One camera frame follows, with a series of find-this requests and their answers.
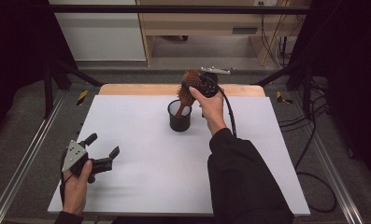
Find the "horizontal black bar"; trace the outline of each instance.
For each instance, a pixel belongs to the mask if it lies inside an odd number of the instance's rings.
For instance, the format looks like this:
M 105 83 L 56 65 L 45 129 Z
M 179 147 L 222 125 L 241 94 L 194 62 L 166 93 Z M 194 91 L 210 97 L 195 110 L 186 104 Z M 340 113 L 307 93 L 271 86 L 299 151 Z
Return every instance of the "horizontal black bar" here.
M 199 14 L 282 14 L 309 15 L 329 12 L 310 7 L 228 7 L 228 6 L 118 6 L 118 5 L 49 5 L 28 6 L 33 10 L 58 13 L 199 13 Z

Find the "black curtain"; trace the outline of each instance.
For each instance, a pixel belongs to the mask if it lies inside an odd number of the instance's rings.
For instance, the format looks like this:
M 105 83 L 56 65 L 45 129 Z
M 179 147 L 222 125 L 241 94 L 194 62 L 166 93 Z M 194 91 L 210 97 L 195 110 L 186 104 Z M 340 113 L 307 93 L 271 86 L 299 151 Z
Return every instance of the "black curtain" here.
M 333 3 L 314 0 L 312 5 L 330 4 Z M 301 57 L 307 41 L 326 18 L 307 17 L 292 61 Z M 337 124 L 355 157 L 362 159 L 371 172 L 371 1 L 342 1 L 313 44 L 307 62 L 312 76 L 328 79 L 327 99 Z
M 78 69 L 54 13 L 28 10 L 32 4 L 49 1 L 0 0 L 0 123 L 16 91 L 43 79 L 47 61 L 60 59 Z M 55 66 L 50 71 L 66 77 Z

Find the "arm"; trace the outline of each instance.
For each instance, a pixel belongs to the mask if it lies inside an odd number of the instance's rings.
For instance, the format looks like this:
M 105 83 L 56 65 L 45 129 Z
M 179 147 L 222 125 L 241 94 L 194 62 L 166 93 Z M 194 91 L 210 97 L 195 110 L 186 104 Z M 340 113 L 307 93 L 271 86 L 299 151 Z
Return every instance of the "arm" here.
M 208 176 L 217 223 L 292 223 L 275 178 L 255 146 L 232 136 L 223 120 L 223 96 L 204 97 L 190 88 L 211 131 Z
M 74 176 L 71 171 L 64 173 L 65 190 L 64 206 L 60 212 L 55 224 L 60 223 L 81 223 L 81 216 L 86 205 L 87 179 L 92 172 L 93 164 L 86 161 L 79 177 Z

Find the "hand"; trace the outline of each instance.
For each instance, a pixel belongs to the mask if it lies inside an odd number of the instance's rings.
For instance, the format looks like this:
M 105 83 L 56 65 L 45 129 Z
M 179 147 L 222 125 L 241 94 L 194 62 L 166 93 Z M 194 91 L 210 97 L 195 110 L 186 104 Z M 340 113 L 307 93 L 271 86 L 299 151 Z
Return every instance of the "hand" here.
M 196 99 L 202 107 L 203 115 L 207 120 L 207 127 L 212 135 L 222 128 L 226 128 L 223 120 L 223 95 L 217 92 L 215 96 L 206 98 L 200 91 L 190 87 L 191 95 Z
M 69 178 L 65 183 L 64 212 L 81 216 L 86 205 L 87 180 L 92 168 L 92 162 L 86 161 L 79 177 L 73 175 L 70 170 L 64 173 L 64 180 Z

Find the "brown brush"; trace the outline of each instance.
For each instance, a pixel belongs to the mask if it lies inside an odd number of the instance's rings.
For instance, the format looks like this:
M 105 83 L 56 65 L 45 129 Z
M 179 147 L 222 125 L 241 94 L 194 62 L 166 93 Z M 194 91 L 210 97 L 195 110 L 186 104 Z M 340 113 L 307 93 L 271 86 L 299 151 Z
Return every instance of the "brown brush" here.
M 183 83 L 187 83 L 193 86 L 199 86 L 200 84 L 200 73 L 196 70 L 189 70 L 186 71 L 184 77 L 182 78 L 182 84 L 179 86 L 177 90 L 177 95 L 179 100 L 181 101 L 181 105 L 178 109 L 176 117 L 180 117 L 182 111 L 184 110 L 185 106 L 193 105 L 194 98 L 191 95 L 191 92 L 188 89 L 188 85 L 183 85 Z

